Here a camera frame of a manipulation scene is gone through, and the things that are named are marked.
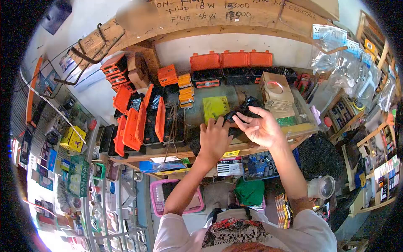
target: pink plastic basket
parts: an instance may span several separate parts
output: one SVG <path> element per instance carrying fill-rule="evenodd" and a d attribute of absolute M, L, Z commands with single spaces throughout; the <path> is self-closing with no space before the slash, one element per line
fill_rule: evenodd
<path fill-rule="evenodd" d="M 158 216 L 158 217 L 163 216 L 164 204 L 165 204 L 165 200 L 163 198 L 162 192 L 158 192 L 158 190 L 157 190 L 158 185 L 164 184 L 164 183 L 177 182 L 177 181 L 179 181 L 179 179 L 163 179 L 163 180 L 157 180 L 157 181 L 150 183 L 151 202 L 152 202 L 152 206 L 153 206 L 154 213 L 156 216 Z M 188 214 L 188 213 L 192 213 L 192 212 L 200 212 L 203 210 L 204 202 L 203 202 L 203 198 L 201 195 L 202 194 L 200 193 L 200 188 L 198 187 L 197 191 L 195 193 L 195 196 L 199 197 L 200 206 L 192 207 L 190 209 L 185 209 L 183 214 Z"/>

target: green cloth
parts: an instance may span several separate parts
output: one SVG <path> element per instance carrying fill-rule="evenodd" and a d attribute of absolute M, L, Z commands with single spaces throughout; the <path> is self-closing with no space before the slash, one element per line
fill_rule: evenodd
<path fill-rule="evenodd" d="M 264 182 L 262 180 L 245 182 L 243 178 L 238 179 L 234 193 L 240 204 L 246 206 L 259 206 L 262 204 Z"/>

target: cardboard box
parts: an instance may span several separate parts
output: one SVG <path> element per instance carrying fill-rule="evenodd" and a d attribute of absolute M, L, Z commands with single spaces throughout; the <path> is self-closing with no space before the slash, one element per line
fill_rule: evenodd
<path fill-rule="evenodd" d="M 321 17 L 339 21 L 338 0 L 287 0 L 288 2 L 304 7 Z"/>
<path fill-rule="evenodd" d="M 374 45 L 374 43 L 372 43 L 371 41 L 369 41 L 367 38 L 365 39 L 364 46 L 365 46 L 365 48 L 367 48 L 368 51 L 370 51 L 374 56 L 377 56 L 377 55 L 378 55 L 378 49 L 376 48 L 376 46 Z"/>
<path fill-rule="evenodd" d="M 128 76 L 136 89 L 147 88 L 150 83 L 148 75 L 144 75 L 140 69 L 131 70 Z"/>
<path fill-rule="evenodd" d="M 146 67 L 144 57 L 140 52 L 126 52 L 127 70 L 143 69 Z"/>
<path fill-rule="evenodd" d="M 78 128 L 78 126 L 74 126 L 74 128 L 81 135 L 81 137 L 85 139 L 87 133 Z M 72 127 L 69 127 L 69 130 L 66 131 L 62 140 L 60 141 L 60 146 L 62 146 L 66 150 L 75 150 L 77 152 L 81 152 L 83 144 L 84 144 L 83 141 L 81 140 L 79 135 L 73 130 Z"/>

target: clear plastic bottle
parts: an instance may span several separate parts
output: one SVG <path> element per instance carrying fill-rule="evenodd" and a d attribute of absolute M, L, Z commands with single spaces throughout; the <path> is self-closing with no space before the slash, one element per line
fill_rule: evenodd
<path fill-rule="evenodd" d="M 319 129 L 322 132 L 326 132 L 332 126 L 332 120 L 329 117 L 324 117 L 320 120 Z"/>

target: plastic jar lid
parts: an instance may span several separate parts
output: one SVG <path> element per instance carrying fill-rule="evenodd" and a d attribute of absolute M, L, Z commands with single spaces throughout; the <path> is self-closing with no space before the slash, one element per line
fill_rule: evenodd
<path fill-rule="evenodd" d="M 323 196 L 322 199 L 328 199 L 334 193 L 336 182 L 332 176 L 324 176 L 321 179 L 320 183 L 320 194 Z"/>
<path fill-rule="evenodd" d="M 325 125 L 326 125 L 327 127 L 332 126 L 332 120 L 331 120 L 329 117 L 325 117 L 325 118 L 323 119 L 323 122 L 325 123 Z"/>

